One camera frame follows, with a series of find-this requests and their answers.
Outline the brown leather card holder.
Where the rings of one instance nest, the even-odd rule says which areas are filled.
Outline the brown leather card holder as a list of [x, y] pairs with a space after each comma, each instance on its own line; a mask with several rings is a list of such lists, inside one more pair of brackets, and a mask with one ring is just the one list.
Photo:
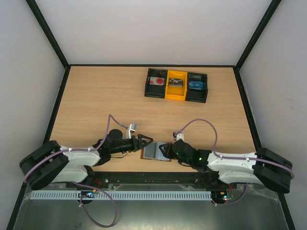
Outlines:
[[166, 142], [153, 141], [152, 143], [150, 143], [149, 145], [147, 145], [142, 149], [140, 158], [142, 160], [171, 162], [171, 159], [166, 158], [159, 149], [159, 147], [164, 144], [166, 144]]

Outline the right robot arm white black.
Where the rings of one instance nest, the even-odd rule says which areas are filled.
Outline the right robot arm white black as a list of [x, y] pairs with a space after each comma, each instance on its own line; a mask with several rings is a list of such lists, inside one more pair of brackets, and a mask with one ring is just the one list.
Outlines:
[[164, 157], [184, 163], [200, 173], [213, 172], [209, 182], [213, 187], [223, 184], [262, 184], [268, 189], [290, 192], [292, 163], [267, 148], [246, 154], [219, 153], [195, 149], [183, 140], [159, 146]]

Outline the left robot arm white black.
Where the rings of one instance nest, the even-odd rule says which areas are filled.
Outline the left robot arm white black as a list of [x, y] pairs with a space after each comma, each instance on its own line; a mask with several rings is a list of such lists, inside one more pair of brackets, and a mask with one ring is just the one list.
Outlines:
[[124, 139], [118, 129], [112, 129], [86, 149], [60, 146], [51, 140], [23, 158], [19, 166], [32, 190], [43, 189], [52, 183], [81, 183], [90, 177], [92, 166], [105, 164], [112, 154], [136, 152], [152, 142], [152, 138], [142, 134]]

